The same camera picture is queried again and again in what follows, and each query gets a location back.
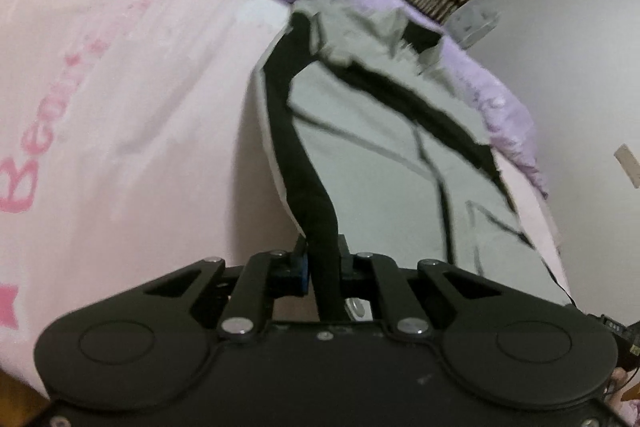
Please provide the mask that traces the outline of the grey and black garment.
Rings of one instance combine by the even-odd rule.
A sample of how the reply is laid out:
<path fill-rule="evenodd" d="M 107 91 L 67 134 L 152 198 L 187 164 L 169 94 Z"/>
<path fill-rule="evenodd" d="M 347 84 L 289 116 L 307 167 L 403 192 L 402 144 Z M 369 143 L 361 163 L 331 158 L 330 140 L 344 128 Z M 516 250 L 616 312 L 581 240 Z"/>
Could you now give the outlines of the grey and black garment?
<path fill-rule="evenodd" d="M 442 40 L 398 9 L 296 0 L 255 68 L 271 172 L 307 241 L 322 317 L 341 313 L 343 246 L 570 304 L 522 227 L 482 116 L 435 72 Z"/>

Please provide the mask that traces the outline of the pink printed bed sheet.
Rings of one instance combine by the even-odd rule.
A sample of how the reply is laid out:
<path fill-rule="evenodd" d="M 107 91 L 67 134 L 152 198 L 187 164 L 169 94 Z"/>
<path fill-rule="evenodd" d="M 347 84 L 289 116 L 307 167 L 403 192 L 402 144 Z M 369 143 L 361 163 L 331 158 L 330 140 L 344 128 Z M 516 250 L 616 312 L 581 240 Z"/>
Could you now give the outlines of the pink printed bed sheet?
<path fill-rule="evenodd" d="M 6 373 L 43 391 L 34 350 L 59 317 L 304 237 L 254 81 L 295 1 L 1 0 Z"/>

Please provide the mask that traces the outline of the covered standing fan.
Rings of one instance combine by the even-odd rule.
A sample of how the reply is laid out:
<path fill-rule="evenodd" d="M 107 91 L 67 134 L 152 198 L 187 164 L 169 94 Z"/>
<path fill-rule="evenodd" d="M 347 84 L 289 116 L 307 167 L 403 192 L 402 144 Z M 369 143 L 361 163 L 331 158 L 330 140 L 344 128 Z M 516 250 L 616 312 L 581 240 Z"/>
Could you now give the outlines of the covered standing fan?
<path fill-rule="evenodd" d="M 444 28 L 461 49 L 469 49 L 493 31 L 500 20 L 497 0 L 470 0 L 446 19 Z"/>

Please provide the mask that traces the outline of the beige wall socket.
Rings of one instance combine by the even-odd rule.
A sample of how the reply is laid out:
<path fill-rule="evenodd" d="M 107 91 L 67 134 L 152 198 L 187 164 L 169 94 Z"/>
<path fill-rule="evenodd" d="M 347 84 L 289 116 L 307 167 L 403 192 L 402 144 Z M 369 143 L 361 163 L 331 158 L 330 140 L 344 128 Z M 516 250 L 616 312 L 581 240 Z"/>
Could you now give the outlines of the beige wall socket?
<path fill-rule="evenodd" d="M 620 167 L 628 176 L 634 188 L 640 187 L 640 162 L 627 144 L 622 144 L 614 153 Z"/>

